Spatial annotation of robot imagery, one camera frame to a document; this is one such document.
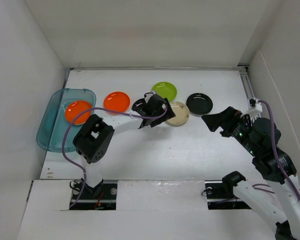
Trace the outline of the orange plate front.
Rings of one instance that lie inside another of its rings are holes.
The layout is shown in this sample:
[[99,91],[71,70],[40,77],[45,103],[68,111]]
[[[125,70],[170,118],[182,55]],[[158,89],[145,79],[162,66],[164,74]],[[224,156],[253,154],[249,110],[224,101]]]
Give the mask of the orange plate front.
[[[92,105],[88,101],[84,100],[77,100],[72,102],[66,109],[65,109],[65,119],[71,123],[74,118],[79,115],[81,112],[90,109]],[[74,125],[82,125],[84,124],[87,119],[90,117],[90,112],[85,112],[82,114],[78,119],[74,121]]]

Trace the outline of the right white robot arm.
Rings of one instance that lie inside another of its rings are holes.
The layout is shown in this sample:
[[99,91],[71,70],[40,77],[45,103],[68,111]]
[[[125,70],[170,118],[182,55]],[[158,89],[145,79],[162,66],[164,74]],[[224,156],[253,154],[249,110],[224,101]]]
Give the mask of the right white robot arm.
[[277,240],[300,240],[300,184],[290,156],[278,148],[281,132],[273,118],[255,121],[228,107],[217,114],[203,115],[211,132],[221,128],[222,137],[233,137],[252,156],[252,164],[274,192],[281,209],[267,201],[238,171],[221,180],[219,191],[246,203],[270,227]]

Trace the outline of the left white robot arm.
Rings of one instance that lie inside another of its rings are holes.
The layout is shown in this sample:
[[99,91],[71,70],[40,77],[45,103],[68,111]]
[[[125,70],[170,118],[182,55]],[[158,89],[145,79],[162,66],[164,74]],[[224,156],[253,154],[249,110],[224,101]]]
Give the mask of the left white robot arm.
[[105,156],[114,136],[144,127],[155,127],[176,115],[167,98],[156,93],[146,93],[128,112],[110,117],[91,115],[73,139],[76,152],[81,157],[83,193],[96,199],[102,193],[103,178],[100,161]]

